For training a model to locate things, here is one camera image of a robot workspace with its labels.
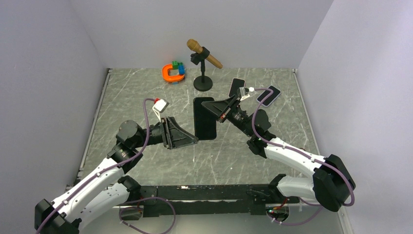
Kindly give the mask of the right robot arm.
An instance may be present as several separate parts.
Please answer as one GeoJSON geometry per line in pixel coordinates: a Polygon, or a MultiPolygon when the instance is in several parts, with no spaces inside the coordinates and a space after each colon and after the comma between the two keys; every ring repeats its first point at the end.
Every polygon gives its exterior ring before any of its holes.
{"type": "Polygon", "coordinates": [[[281,162],[303,174],[303,177],[276,176],[268,190],[272,201],[279,203],[292,196],[307,198],[332,212],[354,204],[356,184],[340,157],[311,154],[284,142],[269,131],[271,123],[265,110],[257,108],[248,115],[240,103],[233,96],[220,101],[203,101],[201,106],[217,122],[228,120],[249,136],[247,145],[253,154],[281,162]]]}

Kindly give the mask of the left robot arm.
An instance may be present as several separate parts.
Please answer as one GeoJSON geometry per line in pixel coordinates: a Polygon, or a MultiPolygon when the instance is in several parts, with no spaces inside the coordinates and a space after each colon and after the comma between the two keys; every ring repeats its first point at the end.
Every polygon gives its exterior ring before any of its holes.
{"type": "Polygon", "coordinates": [[[163,144],[176,149],[198,143],[173,117],[143,129],[133,120],[124,121],[116,135],[116,145],[83,180],[53,201],[35,206],[38,234],[78,234],[112,207],[135,204],[141,196],[140,184],[127,175],[142,158],[148,145],[163,144]]]}

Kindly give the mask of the black phone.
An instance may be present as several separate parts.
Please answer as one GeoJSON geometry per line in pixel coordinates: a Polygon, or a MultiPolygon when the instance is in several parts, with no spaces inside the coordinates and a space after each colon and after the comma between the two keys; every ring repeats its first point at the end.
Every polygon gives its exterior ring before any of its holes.
{"type": "Polygon", "coordinates": [[[217,137],[216,120],[202,103],[214,101],[212,97],[195,97],[193,100],[194,133],[201,140],[214,140],[217,137]]]}

